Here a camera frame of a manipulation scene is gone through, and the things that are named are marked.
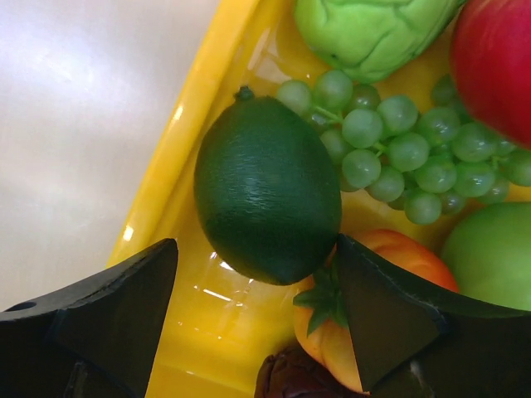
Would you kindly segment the orange persimmon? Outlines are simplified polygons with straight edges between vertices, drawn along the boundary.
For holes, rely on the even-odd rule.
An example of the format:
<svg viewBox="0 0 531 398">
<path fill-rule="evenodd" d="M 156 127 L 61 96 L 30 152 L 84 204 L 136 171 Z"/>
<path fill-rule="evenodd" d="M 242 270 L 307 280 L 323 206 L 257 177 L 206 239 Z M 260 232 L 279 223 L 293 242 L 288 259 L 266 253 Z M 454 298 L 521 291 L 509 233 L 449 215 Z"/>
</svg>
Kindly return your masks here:
<svg viewBox="0 0 531 398">
<path fill-rule="evenodd" d="M 393 264 L 456 292 L 449 268 L 425 246 L 400 232 L 376 229 L 354 239 Z M 294 331 L 302 348 L 343 386 L 363 394 L 336 264 L 315 271 L 294 296 Z"/>
</svg>

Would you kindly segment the dark maroon fruit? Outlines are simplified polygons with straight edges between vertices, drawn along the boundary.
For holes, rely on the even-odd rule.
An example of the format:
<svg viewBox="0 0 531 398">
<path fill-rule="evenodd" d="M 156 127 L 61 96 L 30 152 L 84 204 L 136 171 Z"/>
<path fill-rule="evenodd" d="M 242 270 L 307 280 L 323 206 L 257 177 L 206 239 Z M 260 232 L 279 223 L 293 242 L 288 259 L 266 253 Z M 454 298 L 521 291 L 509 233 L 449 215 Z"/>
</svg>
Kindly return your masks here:
<svg viewBox="0 0 531 398">
<path fill-rule="evenodd" d="M 269 355 L 256 378 L 255 398 L 367 397 L 341 385 L 298 343 Z"/>
</svg>

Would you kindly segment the red apple centre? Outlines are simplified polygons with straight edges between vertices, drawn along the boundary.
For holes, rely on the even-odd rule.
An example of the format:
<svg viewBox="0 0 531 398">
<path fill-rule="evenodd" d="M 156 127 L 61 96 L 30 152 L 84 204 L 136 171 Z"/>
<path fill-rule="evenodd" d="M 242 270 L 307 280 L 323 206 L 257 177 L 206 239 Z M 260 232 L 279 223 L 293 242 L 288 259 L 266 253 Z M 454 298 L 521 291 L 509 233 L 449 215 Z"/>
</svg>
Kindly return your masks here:
<svg viewBox="0 0 531 398">
<path fill-rule="evenodd" d="M 473 119 L 530 148 L 530 1 L 467 2 L 450 64 Z"/>
</svg>

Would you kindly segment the green grape bunch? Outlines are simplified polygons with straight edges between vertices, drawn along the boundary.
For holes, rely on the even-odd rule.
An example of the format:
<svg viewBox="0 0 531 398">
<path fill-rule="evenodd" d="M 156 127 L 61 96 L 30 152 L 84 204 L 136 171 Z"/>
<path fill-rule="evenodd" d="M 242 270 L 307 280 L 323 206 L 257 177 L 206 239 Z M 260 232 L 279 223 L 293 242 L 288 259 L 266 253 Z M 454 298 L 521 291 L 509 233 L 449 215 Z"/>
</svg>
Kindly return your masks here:
<svg viewBox="0 0 531 398">
<path fill-rule="evenodd" d="M 415 224 L 456 214 L 471 199 L 502 202 L 511 186 L 530 184 L 529 151 L 474 121 L 448 75 L 425 112 L 339 70 L 313 85 L 287 80 L 275 96 L 318 129 L 344 191 L 363 190 Z"/>
</svg>

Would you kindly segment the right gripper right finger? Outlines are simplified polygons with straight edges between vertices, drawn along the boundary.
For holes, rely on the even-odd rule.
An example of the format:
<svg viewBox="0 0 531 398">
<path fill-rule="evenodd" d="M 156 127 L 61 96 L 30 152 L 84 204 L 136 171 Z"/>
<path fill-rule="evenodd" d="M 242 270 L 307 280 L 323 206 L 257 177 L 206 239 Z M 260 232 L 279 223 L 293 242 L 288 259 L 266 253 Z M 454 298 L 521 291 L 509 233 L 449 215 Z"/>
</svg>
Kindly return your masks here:
<svg viewBox="0 0 531 398">
<path fill-rule="evenodd" d="M 530 313 L 453 293 L 346 235 L 336 265 L 372 397 L 528 397 Z"/>
</svg>

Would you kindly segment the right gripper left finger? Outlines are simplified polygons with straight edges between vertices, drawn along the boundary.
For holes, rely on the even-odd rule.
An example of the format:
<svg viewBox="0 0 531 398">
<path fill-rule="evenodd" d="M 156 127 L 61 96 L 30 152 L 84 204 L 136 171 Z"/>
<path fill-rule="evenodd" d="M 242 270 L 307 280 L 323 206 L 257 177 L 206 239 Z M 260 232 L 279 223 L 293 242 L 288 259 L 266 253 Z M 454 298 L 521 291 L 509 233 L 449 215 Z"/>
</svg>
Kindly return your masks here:
<svg viewBox="0 0 531 398">
<path fill-rule="evenodd" d="M 144 397 L 178 267 L 164 239 L 1 313 L 3 397 Z"/>
</svg>

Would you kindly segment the yellow plastic tray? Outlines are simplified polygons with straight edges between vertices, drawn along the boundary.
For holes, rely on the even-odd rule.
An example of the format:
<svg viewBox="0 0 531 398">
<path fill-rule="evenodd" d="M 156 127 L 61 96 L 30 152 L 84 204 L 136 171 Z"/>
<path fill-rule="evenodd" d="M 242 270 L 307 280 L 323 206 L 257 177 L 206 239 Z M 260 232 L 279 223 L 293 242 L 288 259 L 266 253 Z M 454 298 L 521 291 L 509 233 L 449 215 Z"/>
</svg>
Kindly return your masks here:
<svg viewBox="0 0 531 398">
<path fill-rule="evenodd" d="M 178 244 L 150 397 L 251 397 L 263 360 L 293 339 L 299 286 L 234 272 L 207 243 L 192 194 L 199 143 L 240 86 L 271 94 L 284 80 L 313 82 L 325 71 L 292 9 L 290 1 L 220 3 L 110 257 L 117 264 L 164 238 Z"/>
</svg>

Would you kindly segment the light green custard apple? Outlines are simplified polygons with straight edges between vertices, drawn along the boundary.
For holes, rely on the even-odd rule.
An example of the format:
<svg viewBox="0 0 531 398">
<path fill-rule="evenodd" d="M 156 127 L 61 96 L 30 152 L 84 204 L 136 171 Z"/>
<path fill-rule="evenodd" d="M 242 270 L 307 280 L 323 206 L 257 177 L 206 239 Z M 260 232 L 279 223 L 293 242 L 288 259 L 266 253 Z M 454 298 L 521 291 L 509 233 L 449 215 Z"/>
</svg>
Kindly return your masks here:
<svg viewBox="0 0 531 398">
<path fill-rule="evenodd" d="M 422 54 L 465 3 L 453 0 L 295 2 L 304 43 L 362 83 L 383 80 Z"/>
</svg>

